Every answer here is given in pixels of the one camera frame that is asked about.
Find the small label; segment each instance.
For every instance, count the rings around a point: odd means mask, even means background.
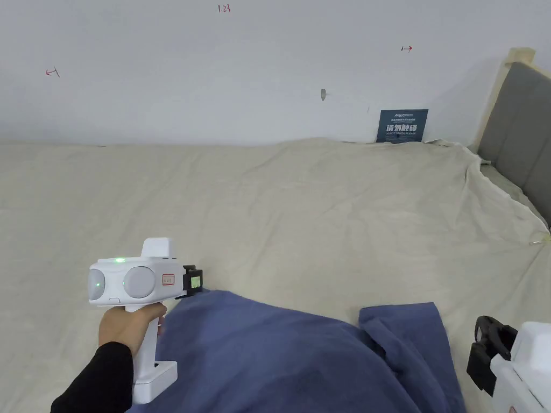
[[[174,285],[174,274],[163,274],[163,285]]]
[[[201,277],[191,277],[191,287],[192,288],[201,287]]]

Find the blue cloth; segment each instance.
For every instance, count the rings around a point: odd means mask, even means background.
[[[178,380],[131,411],[466,411],[433,303],[363,308],[359,324],[226,291],[184,298],[157,346]]]

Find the sign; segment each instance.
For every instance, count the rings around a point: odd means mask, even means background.
[[[428,109],[382,110],[377,142],[421,142]]]

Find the mattress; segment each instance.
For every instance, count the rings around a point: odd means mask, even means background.
[[[0,145],[0,403],[46,411],[91,358],[88,267],[175,239],[209,289],[352,324],[432,301],[470,411],[476,317],[551,322],[549,231],[460,146]]]

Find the hand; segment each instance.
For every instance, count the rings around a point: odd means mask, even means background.
[[[142,345],[149,323],[155,318],[159,318],[159,324],[162,323],[165,313],[166,307],[160,302],[144,306],[133,313],[127,312],[124,307],[110,308],[101,319],[99,345],[116,341],[128,346],[132,356],[135,356]]]

